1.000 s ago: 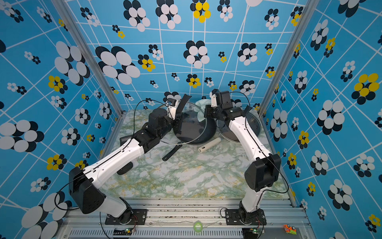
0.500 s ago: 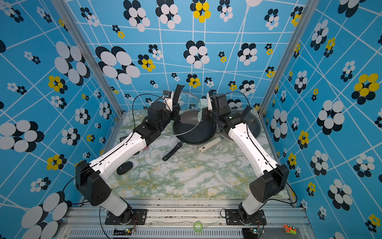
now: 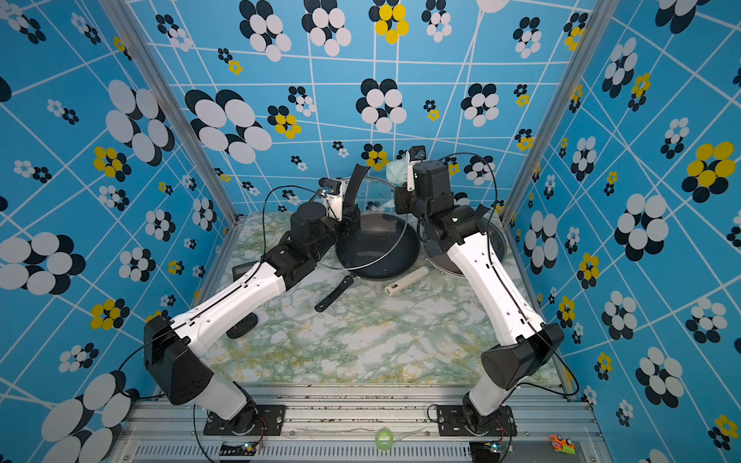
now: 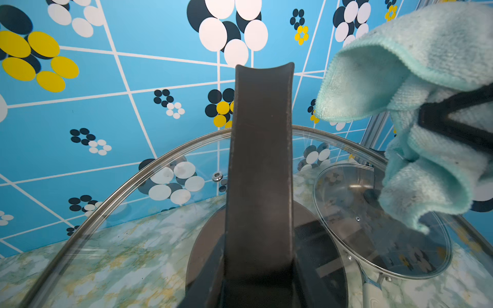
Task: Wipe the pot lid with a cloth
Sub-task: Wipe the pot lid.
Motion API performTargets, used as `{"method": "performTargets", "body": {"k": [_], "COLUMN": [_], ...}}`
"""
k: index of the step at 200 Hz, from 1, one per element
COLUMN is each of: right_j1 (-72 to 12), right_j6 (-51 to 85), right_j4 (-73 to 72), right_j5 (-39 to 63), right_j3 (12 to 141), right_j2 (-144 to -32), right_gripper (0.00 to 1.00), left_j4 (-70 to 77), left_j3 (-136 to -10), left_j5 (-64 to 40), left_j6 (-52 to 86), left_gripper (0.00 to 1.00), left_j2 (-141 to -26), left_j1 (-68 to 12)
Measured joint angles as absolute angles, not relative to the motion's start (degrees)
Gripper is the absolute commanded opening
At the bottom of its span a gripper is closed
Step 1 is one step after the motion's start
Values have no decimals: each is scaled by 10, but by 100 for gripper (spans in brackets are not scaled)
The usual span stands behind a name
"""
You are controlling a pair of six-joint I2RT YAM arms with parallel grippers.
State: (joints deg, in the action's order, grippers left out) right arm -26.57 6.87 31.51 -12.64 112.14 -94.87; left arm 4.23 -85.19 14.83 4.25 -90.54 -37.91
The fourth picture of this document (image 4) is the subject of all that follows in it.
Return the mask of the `glass lid of wok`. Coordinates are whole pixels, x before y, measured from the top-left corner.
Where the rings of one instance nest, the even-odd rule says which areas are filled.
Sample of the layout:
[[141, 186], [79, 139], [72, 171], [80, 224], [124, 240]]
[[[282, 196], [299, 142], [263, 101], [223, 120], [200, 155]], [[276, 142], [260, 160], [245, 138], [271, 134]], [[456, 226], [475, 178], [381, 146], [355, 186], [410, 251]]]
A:
[[378, 202], [383, 176], [381, 169], [361, 164], [326, 168], [313, 186], [319, 216], [344, 249], [379, 271], [417, 280], [440, 275], [453, 256], [444, 222], [425, 214], [429, 232], [423, 234], [387, 214]]

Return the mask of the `light green cloth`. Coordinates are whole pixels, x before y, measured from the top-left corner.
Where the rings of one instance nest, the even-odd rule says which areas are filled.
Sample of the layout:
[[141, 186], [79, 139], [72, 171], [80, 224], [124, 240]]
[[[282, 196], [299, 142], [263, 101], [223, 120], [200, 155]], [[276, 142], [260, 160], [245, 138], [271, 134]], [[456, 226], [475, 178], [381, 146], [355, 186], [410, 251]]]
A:
[[351, 122], [388, 112], [397, 131], [388, 145], [381, 208], [427, 234], [430, 212], [466, 213], [475, 188], [492, 181], [492, 155], [419, 125], [426, 103], [492, 83], [492, 7], [439, 3], [389, 21], [334, 56], [315, 114]]

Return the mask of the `glass lid of frying pan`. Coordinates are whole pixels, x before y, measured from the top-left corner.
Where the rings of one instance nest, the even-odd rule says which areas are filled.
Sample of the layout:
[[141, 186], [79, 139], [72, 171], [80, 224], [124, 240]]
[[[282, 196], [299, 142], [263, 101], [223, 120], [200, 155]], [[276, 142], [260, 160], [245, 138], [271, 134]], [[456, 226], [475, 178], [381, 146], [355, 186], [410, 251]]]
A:
[[[313, 128], [293, 126], [288, 88], [293, 65], [241, 68], [240, 123], [187, 142], [154, 160], [103, 203], [88, 202], [89, 219], [42, 272], [21, 307], [181, 307], [193, 245], [226, 205], [240, 214], [297, 202], [322, 223], [340, 253], [349, 305], [363, 307], [362, 278], [346, 249], [319, 216], [313, 186], [337, 164], [385, 172], [377, 151]], [[429, 279], [394, 277], [360, 261], [377, 280], [384, 273], [389, 307], [491, 307], [492, 246], [461, 216], [437, 212], [453, 245], [449, 267]]]

